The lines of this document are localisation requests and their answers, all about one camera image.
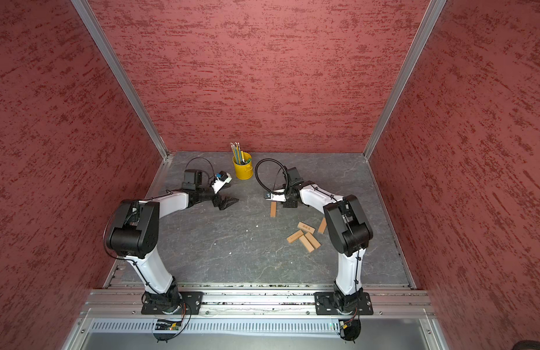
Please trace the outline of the bundle of coloured pencils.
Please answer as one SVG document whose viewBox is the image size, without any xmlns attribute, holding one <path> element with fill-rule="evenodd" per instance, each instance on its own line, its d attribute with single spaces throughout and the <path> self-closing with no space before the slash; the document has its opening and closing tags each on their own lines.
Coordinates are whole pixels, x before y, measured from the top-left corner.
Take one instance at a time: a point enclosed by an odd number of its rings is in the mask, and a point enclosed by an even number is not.
<svg viewBox="0 0 540 350">
<path fill-rule="evenodd" d="M 237 165 L 244 165 L 245 160 L 244 160 L 244 156 L 243 156 L 239 142 L 231 142 L 230 147 L 232 149 L 232 153 L 234 154 L 233 155 L 234 162 Z"/>
</svg>

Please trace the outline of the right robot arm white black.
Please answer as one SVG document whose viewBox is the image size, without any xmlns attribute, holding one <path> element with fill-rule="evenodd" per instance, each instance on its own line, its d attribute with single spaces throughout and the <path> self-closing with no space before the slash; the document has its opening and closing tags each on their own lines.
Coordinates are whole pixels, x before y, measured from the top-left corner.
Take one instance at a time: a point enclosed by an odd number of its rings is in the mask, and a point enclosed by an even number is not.
<svg viewBox="0 0 540 350">
<path fill-rule="evenodd" d="M 328 237 L 339 257 L 333 305 L 343 314 L 353 313 L 363 300 L 363 258 L 373 238 L 360 201 L 354 195 L 336 195 L 304 180 L 295 168 L 285 170 L 284 188 L 278 193 L 285 195 L 286 202 L 299 202 L 324 215 Z"/>
</svg>

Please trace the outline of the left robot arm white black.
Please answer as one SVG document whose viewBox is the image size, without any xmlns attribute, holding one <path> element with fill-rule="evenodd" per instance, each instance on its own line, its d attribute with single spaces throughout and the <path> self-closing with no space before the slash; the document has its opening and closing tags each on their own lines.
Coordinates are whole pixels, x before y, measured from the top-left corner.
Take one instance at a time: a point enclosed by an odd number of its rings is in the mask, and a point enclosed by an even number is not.
<svg viewBox="0 0 540 350">
<path fill-rule="evenodd" d="M 200 170 L 187 169 L 180 189 L 151 199 L 122 201 L 105 230 L 105 250 L 127 261 L 140 277 L 145 288 L 143 306 L 163 314 L 175 314 L 185 303 L 176 278 L 166 269 L 157 249 L 160 219 L 205 201 L 221 211 L 238 201 L 220 194 L 232 181 L 229 173 L 214 174 L 205 186 L 202 175 Z"/>
</svg>

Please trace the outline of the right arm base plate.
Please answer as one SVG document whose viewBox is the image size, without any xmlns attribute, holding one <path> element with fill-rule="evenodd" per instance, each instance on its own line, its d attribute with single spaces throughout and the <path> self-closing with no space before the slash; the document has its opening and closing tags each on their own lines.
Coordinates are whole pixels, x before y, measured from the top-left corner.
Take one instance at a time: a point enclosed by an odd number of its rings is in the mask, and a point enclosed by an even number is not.
<svg viewBox="0 0 540 350">
<path fill-rule="evenodd" d="M 374 314 L 371 298 L 363 290 L 345 296 L 340 292 L 313 294 L 317 315 L 371 316 Z"/>
</svg>

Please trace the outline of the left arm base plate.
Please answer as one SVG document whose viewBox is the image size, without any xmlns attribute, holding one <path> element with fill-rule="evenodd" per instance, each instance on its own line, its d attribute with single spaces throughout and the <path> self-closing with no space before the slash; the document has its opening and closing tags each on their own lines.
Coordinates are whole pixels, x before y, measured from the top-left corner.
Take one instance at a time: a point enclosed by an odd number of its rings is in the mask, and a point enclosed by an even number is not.
<svg viewBox="0 0 540 350">
<path fill-rule="evenodd" d="M 142 297 L 143 315 L 178 316 L 185 314 L 197 315 L 204 293 L 179 292 L 176 295 L 144 292 Z"/>
</svg>

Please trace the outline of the wooden block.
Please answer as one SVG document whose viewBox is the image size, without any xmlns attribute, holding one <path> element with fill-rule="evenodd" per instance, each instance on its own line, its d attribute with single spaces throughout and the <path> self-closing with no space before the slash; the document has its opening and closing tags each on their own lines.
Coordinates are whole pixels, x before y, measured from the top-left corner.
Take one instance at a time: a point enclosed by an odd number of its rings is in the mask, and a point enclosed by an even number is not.
<svg viewBox="0 0 540 350">
<path fill-rule="evenodd" d="M 318 233 L 324 234 L 326 228 L 327 228 L 327 222 L 326 222 L 326 219 L 323 218 L 322 221 L 321 221 L 321 223 L 320 223 L 320 225 L 319 225 Z"/>
<path fill-rule="evenodd" d="M 277 202 L 272 201 L 271 202 L 270 217 L 275 218 L 276 216 L 277 216 Z"/>
<path fill-rule="evenodd" d="M 299 241 L 303 244 L 307 252 L 315 251 L 315 248 L 312 246 L 312 244 L 309 242 L 309 239 L 305 235 L 300 236 Z"/>
<path fill-rule="evenodd" d="M 312 226 L 307 225 L 307 224 L 302 223 L 302 222 L 299 222 L 298 228 L 300 230 L 303 230 L 303 232 L 305 232 L 305 233 L 311 233 L 311 234 L 315 233 L 315 229 Z"/>
<path fill-rule="evenodd" d="M 313 249 L 318 249 L 321 247 L 320 242 L 313 236 L 312 233 L 306 233 L 305 234 L 306 240 L 311 244 Z"/>
<path fill-rule="evenodd" d="M 304 235 L 304 232 L 302 230 L 298 230 L 289 237 L 287 237 L 287 242 L 289 244 L 293 243 L 294 241 L 298 240 L 300 237 Z"/>
</svg>

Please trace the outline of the yellow metal bucket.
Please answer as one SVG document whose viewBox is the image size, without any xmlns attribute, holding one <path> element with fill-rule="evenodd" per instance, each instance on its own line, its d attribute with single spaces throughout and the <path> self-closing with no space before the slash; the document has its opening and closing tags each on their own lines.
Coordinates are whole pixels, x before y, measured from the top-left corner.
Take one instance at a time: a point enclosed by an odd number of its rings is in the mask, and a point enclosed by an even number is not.
<svg viewBox="0 0 540 350">
<path fill-rule="evenodd" d="M 232 158 L 236 178 L 240 180 L 248 180 L 254 175 L 252 157 L 249 153 L 242 151 L 239 154 L 239 160 Z"/>
</svg>

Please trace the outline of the aluminium front rail frame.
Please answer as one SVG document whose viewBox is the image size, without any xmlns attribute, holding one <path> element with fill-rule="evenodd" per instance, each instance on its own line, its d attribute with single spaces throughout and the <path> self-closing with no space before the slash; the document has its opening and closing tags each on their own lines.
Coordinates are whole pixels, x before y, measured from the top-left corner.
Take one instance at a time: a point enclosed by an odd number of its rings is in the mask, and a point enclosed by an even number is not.
<svg viewBox="0 0 540 350">
<path fill-rule="evenodd" d="M 137 284 L 92 290 L 64 349 L 82 349 L 93 333 L 167 333 L 161 321 L 181 322 L 178 332 L 233 335 L 339 336 L 348 319 L 333 306 L 327 284 L 184 284 L 185 306 L 175 314 L 142 302 Z M 415 320 L 427 349 L 447 349 L 436 312 L 424 290 L 366 285 L 357 319 Z"/>
</svg>

